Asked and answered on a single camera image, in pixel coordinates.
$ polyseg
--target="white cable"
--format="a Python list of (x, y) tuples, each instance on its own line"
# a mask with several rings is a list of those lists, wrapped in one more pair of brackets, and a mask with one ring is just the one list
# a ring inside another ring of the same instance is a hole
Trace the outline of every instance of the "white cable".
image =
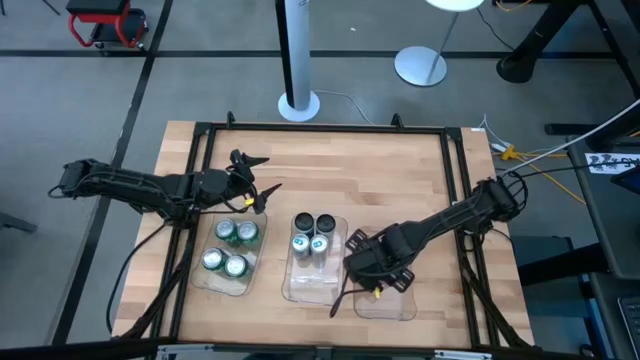
[(567, 147), (567, 146), (569, 146), (569, 145), (573, 145), (573, 144), (577, 143), (578, 141), (583, 140), (583, 139), (585, 139), (585, 138), (587, 138), (587, 137), (589, 137), (589, 136), (591, 136), (591, 135), (593, 135), (593, 134), (597, 133), (598, 131), (600, 131), (600, 130), (604, 129), (605, 127), (609, 126), (609, 124), (611, 124), (612, 122), (614, 122), (614, 121), (618, 120), (622, 115), (624, 115), (624, 114), (628, 113), (631, 109), (633, 109), (633, 108), (634, 108), (635, 106), (637, 106), (638, 104), (640, 104), (640, 100), (636, 100), (633, 104), (631, 104), (631, 105), (627, 106), (627, 108), (626, 108), (626, 109), (622, 110), (621, 112), (619, 112), (618, 114), (616, 114), (614, 117), (612, 117), (611, 119), (609, 119), (609, 120), (605, 121), (602, 125), (600, 125), (600, 126), (598, 126), (597, 128), (595, 128), (595, 129), (593, 129), (593, 130), (589, 131), (588, 133), (586, 133), (586, 134), (584, 134), (584, 135), (582, 135), (582, 136), (580, 136), (580, 137), (577, 137), (577, 138), (575, 138), (575, 139), (573, 139), (573, 140), (569, 141), (568, 143), (564, 143), (564, 144), (562, 144), (562, 145), (560, 145), (560, 146), (557, 146), (557, 147), (555, 147), (555, 148), (553, 148), (553, 149), (551, 149), (551, 150), (547, 151), (546, 153), (544, 153), (544, 154), (542, 154), (542, 155), (540, 155), (540, 156), (537, 156), (537, 157), (535, 157), (535, 158), (533, 158), (533, 159), (531, 159), (531, 160), (527, 160), (527, 161), (523, 162), (523, 163), (522, 163), (522, 164), (520, 164), (520, 165), (514, 166), (514, 167), (512, 167), (511, 169), (505, 170), (505, 171), (503, 171), (503, 172), (499, 173), (497, 176), (502, 176), (502, 175), (504, 175), (504, 174), (506, 174), (506, 173), (509, 173), (509, 172), (512, 172), (512, 171), (516, 171), (516, 170), (518, 170), (518, 169), (520, 169), (520, 168), (522, 168), (522, 167), (524, 167), (524, 166), (527, 166), (527, 165), (531, 164), (531, 163), (532, 163), (532, 162), (534, 162), (534, 161), (537, 161), (537, 160), (539, 160), (539, 159), (541, 159), (541, 158), (543, 158), (543, 157), (545, 157), (545, 156), (547, 156), (547, 155), (551, 155), (551, 154), (553, 154), (554, 152), (557, 152), (557, 151), (559, 151), (559, 150), (562, 150), (562, 149), (566, 148), (566, 147)]
[(371, 125), (376, 125), (374, 123), (371, 122), (371, 120), (369, 120), (369, 118), (367, 117), (367, 115), (364, 114), (364, 111), (362, 110), (362, 108), (360, 107), (360, 105), (358, 105), (358, 103), (353, 100), (353, 98), (347, 94), (343, 94), (343, 93), (339, 93), (339, 92), (335, 92), (335, 91), (326, 91), (326, 90), (313, 90), (314, 92), (317, 92), (318, 94), (329, 94), (329, 95), (338, 95), (338, 96), (344, 96), (346, 98), (348, 98), (349, 100), (351, 100), (351, 102), (353, 103), (353, 105), (356, 106), (356, 108), (358, 109), (358, 112), (360, 113), (360, 116), (362, 116), (362, 118), (364, 119), (364, 121), (368, 122)]
[(482, 127), (482, 125), (484, 125), (487, 130), (489, 130), (489, 132), (491, 133), (491, 135), (493, 135), (493, 137), (495, 137), (496, 139), (498, 139), (498, 141), (500, 141), (502, 143), (502, 145), (509, 147), (511, 146), (510, 143), (500, 139), (500, 137), (498, 135), (496, 135), (496, 133), (493, 132), (493, 130), (491, 130), (491, 128), (489, 127), (489, 121), (487, 121), (487, 113), (484, 113), (484, 119), (482, 120), (482, 122), (480, 123), (480, 125), (478, 125), (479, 128)]

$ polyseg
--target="green can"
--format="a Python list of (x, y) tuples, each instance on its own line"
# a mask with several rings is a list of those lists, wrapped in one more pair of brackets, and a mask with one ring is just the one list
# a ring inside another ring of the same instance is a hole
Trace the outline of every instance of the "green can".
[(242, 255), (233, 255), (227, 259), (224, 272), (232, 278), (242, 278), (249, 273), (251, 265)]
[(211, 248), (202, 254), (202, 266), (207, 270), (220, 270), (227, 263), (229, 255), (219, 248)]
[(238, 224), (238, 239), (245, 245), (255, 244), (260, 241), (260, 230), (253, 221), (244, 221)]
[(236, 224), (229, 219), (220, 220), (216, 224), (216, 236), (230, 246), (239, 245)]

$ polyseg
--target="cable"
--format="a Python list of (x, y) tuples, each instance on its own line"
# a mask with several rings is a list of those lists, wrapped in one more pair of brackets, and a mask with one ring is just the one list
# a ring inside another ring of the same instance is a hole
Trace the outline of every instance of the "cable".
[(489, 133), (491, 133), (491, 135), (493, 135), (493, 137), (498, 139), (498, 141), (500, 141), (502, 143), (502, 145), (504, 145), (505, 147), (511, 146), (510, 143), (502, 140), (498, 135), (496, 135), (496, 133), (493, 132), (493, 130), (491, 130), (491, 127), (489, 126), (489, 121), (487, 120), (487, 113), (484, 113), (484, 116), (482, 118), (482, 122), (477, 127), (482, 128), (482, 125), (484, 125), (487, 128), (487, 130), (489, 130)]
[(496, 5), (498, 5), (498, 7), (500, 8), (500, 10), (504, 11), (504, 12), (512, 12), (515, 10), (520, 9), (521, 7), (527, 6), (529, 5), (529, 3), (531, 3), (533, 0), (527, 0), (525, 2), (523, 2), (522, 4), (516, 6), (516, 7), (512, 7), (512, 8), (506, 8), (504, 6), (502, 6), (501, 1), (500, 0), (496, 0)]
[(330, 318), (336, 316), (336, 313), (338, 312), (338, 309), (340, 308), (340, 303), (342, 303), (342, 298), (345, 295), (356, 294), (356, 293), (360, 293), (360, 292), (368, 292), (369, 291), (367, 289), (356, 289), (356, 290), (344, 291), (347, 288), (347, 280), (348, 279), (349, 279), (349, 272), (347, 271), (345, 276), (344, 276), (344, 281), (342, 282), (342, 289), (340, 290), (340, 295), (338, 295), (338, 297), (336, 298), (336, 301), (331, 306), (331, 311), (329, 311), (329, 317)]
[(480, 15), (480, 18), (482, 19), (482, 22), (485, 23), (485, 25), (487, 25), (489, 27), (489, 30), (491, 30), (491, 32), (493, 33), (493, 36), (495, 36), (495, 38), (498, 39), (498, 41), (500, 41), (502, 45), (508, 47), (511, 50), (515, 50), (511, 45), (507, 44), (506, 41), (502, 40), (502, 38), (498, 36), (498, 34), (496, 34), (496, 31), (493, 30), (493, 26), (491, 26), (491, 24), (489, 24), (489, 22), (484, 19), (484, 15), (482, 15), (480, 8), (476, 8), (476, 10), (478, 11), (478, 15)]
[(546, 174), (546, 173), (556, 172), (556, 171), (578, 170), (578, 169), (585, 169), (585, 168), (598, 167), (598, 166), (604, 166), (604, 165), (623, 165), (623, 164), (634, 164), (634, 163), (629, 161), (612, 161), (612, 162), (603, 162), (603, 163), (589, 164), (589, 165), (567, 166), (567, 167), (553, 168), (553, 169), (547, 169), (547, 170), (538, 170), (536, 172), (524, 174), (522, 175), (522, 177), (525, 178), (529, 176)]
[[(525, 162), (525, 160), (523, 158), (521, 158), (520, 156), (516, 155), (516, 159), (520, 160), (521, 162)], [(533, 164), (528, 164), (530, 168), (532, 168), (535, 171), (542, 171), (540, 170), (540, 168), (538, 168), (537, 166), (533, 165)], [(587, 205), (587, 203), (584, 201), (584, 199), (582, 199), (580, 196), (574, 194), (571, 190), (569, 190), (566, 186), (562, 185), (560, 183), (560, 181), (556, 180), (553, 176), (546, 174), (546, 173), (542, 173), (542, 175), (544, 175), (544, 177), (546, 177), (547, 179), (551, 180), (552, 183), (556, 184), (560, 189), (562, 189), (564, 192), (566, 192), (567, 194), (569, 194), (572, 198), (576, 199), (579, 203), (581, 203), (582, 205)]]
[(109, 330), (109, 334), (113, 332), (113, 328), (111, 326), (111, 305), (113, 305), (113, 298), (116, 296), (116, 290), (118, 289), (118, 284), (120, 283), (120, 280), (122, 279), (122, 275), (124, 274), (124, 269), (126, 269), (127, 264), (129, 264), (129, 261), (131, 261), (131, 258), (133, 257), (133, 255), (135, 255), (135, 253), (138, 252), (140, 248), (142, 248), (147, 242), (149, 242), (149, 240), (151, 240), (162, 229), (164, 229), (165, 226), (167, 226), (166, 222), (160, 225), (160, 227), (158, 227), (157, 229), (155, 229), (151, 234), (149, 234), (149, 236), (144, 238), (144, 240), (140, 241), (140, 243), (133, 248), (133, 250), (129, 253), (129, 255), (127, 255), (127, 258), (124, 260), (124, 263), (120, 268), (120, 272), (118, 273), (118, 277), (116, 278), (116, 283), (113, 285), (113, 289), (111, 290), (109, 301), (107, 302), (106, 320), (107, 320), (107, 329)]
[(360, 116), (362, 116), (362, 118), (364, 119), (364, 121), (368, 122), (371, 125), (377, 125), (373, 122), (371, 122), (371, 120), (369, 120), (369, 118), (367, 117), (367, 115), (365, 115), (364, 110), (362, 110), (362, 108), (360, 107), (360, 105), (358, 105), (358, 103), (349, 95), (344, 94), (344, 93), (339, 93), (339, 92), (335, 92), (335, 91), (326, 91), (326, 90), (314, 90), (315, 92), (317, 92), (318, 94), (329, 94), (329, 95), (337, 95), (337, 96), (344, 96), (347, 99), (351, 100), (351, 102), (353, 103), (353, 105), (356, 106), (356, 108), (358, 109), (358, 112), (360, 113)]
[(600, 126), (598, 126), (597, 128), (595, 128), (595, 129), (593, 129), (593, 130), (589, 131), (588, 133), (586, 133), (586, 134), (584, 134), (584, 135), (582, 135), (582, 136), (579, 136), (579, 137), (577, 137), (577, 138), (575, 138), (575, 139), (573, 139), (573, 140), (571, 140), (571, 141), (569, 141), (569, 142), (567, 142), (567, 143), (564, 143), (564, 144), (562, 144), (562, 145), (560, 145), (560, 146), (557, 146), (557, 147), (555, 147), (555, 148), (553, 148), (553, 149), (551, 149), (551, 150), (547, 151), (546, 153), (544, 153), (544, 154), (542, 154), (542, 155), (540, 155), (540, 156), (537, 156), (537, 157), (535, 157), (535, 158), (533, 158), (533, 159), (527, 160), (527, 161), (523, 162), (523, 163), (522, 163), (522, 164), (520, 164), (520, 165), (516, 165), (516, 166), (512, 167), (511, 169), (508, 169), (507, 171), (505, 171), (505, 172), (502, 172), (502, 173), (498, 174), (497, 176), (501, 176), (501, 175), (504, 175), (504, 174), (505, 174), (505, 173), (507, 173), (507, 172), (516, 171), (516, 170), (518, 170), (518, 169), (521, 169), (521, 168), (523, 168), (524, 166), (529, 165), (529, 164), (531, 164), (531, 163), (533, 163), (533, 162), (535, 162), (535, 161), (538, 161), (538, 160), (540, 160), (541, 158), (543, 158), (543, 157), (545, 157), (545, 156), (547, 156), (547, 155), (551, 155), (551, 154), (553, 154), (553, 153), (555, 153), (555, 152), (557, 152), (557, 151), (560, 151), (560, 150), (562, 150), (562, 149), (566, 148), (567, 146), (573, 145), (573, 144), (577, 143), (578, 141), (583, 140), (583, 139), (585, 139), (585, 138), (587, 138), (587, 137), (589, 137), (589, 136), (591, 136), (591, 135), (595, 134), (596, 132), (598, 132), (598, 131), (600, 131), (600, 130), (604, 129), (604, 128), (605, 128), (605, 127), (607, 127), (607, 126), (609, 126), (609, 124), (611, 124), (611, 123), (613, 123), (614, 121), (618, 120), (618, 118), (620, 118), (621, 116), (623, 116), (623, 115), (625, 115), (626, 113), (628, 113), (631, 109), (633, 109), (633, 108), (634, 108), (636, 105), (638, 105), (638, 104), (640, 104), (640, 100), (636, 100), (636, 101), (634, 101), (634, 102), (633, 102), (633, 104), (629, 105), (626, 109), (622, 110), (621, 112), (619, 112), (618, 114), (616, 114), (614, 117), (612, 117), (611, 119), (609, 119), (609, 120), (605, 121), (605, 122), (604, 122), (604, 123), (602, 123)]

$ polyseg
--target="transparent tray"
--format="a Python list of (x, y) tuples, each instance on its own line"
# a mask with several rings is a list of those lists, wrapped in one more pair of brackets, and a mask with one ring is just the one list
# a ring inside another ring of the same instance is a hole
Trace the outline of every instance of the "transparent tray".
[[(315, 221), (320, 214), (311, 215)], [(285, 299), (320, 305), (332, 305), (335, 302), (344, 280), (342, 259), (347, 238), (347, 221), (337, 216), (334, 219), (336, 228), (329, 239), (329, 249), (322, 268), (314, 266), (311, 257), (304, 261), (298, 260), (289, 242), (289, 256), (282, 283), (282, 296)], [(297, 233), (292, 219), (289, 241)]]
[[(225, 209), (226, 207), (216, 208), (216, 210)], [(249, 210), (244, 214), (214, 215), (213, 225), (211, 226), (211, 230), (209, 231), (209, 236), (207, 237), (207, 241), (205, 242), (199, 253), (199, 261), (191, 271), (190, 279), (193, 286), (200, 289), (221, 292), (232, 296), (244, 295), (249, 290), (253, 275), (258, 269), (258, 265), (260, 262), (260, 251), (264, 246), (263, 244), (267, 235), (267, 215), (264, 213), (256, 215), (251, 211), (252, 210)], [(235, 243), (234, 246), (231, 246), (229, 243), (222, 241), (216, 236), (216, 225), (223, 219), (229, 219), (236, 223), (236, 225), (243, 221), (254, 222), (258, 227), (260, 239), (252, 244)], [(202, 257), (204, 253), (211, 248), (219, 248), (228, 256), (242, 255), (249, 263), (248, 272), (240, 278), (234, 278), (227, 275), (224, 269), (209, 270), (205, 268), (204, 265), (202, 265)]]
[(360, 292), (353, 297), (356, 314), (366, 319), (391, 319), (408, 321), (416, 317), (418, 312), (413, 299), (413, 287), (399, 293), (393, 287), (385, 287), (376, 299), (374, 293)]

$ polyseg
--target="can lid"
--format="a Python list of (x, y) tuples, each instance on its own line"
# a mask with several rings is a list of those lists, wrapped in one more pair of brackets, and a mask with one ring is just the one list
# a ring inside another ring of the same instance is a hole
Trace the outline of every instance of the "can lid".
[(216, 234), (223, 237), (229, 236), (233, 233), (233, 229), (235, 229), (235, 227), (236, 224), (234, 224), (233, 221), (224, 219), (216, 225)]
[(293, 224), (300, 231), (309, 231), (313, 228), (313, 216), (309, 213), (300, 213), (296, 215)]
[(258, 227), (251, 221), (245, 221), (238, 225), (238, 236), (241, 239), (253, 239), (258, 233)]
[(218, 248), (207, 250), (202, 255), (202, 263), (207, 268), (217, 268), (222, 263), (222, 252)]
[(247, 268), (247, 261), (238, 255), (234, 255), (227, 260), (225, 270), (231, 276), (240, 276)]
[(311, 251), (323, 253), (329, 247), (329, 239), (324, 235), (316, 235), (311, 239)]
[(309, 237), (305, 234), (296, 234), (291, 239), (291, 246), (297, 252), (305, 251), (309, 248)]
[(325, 233), (332, 232), (333, 229), (336, 228), (336, 219), (329, 214), (320, 215), (316, 222), (316, 226), (318, 227), (318, 231)]

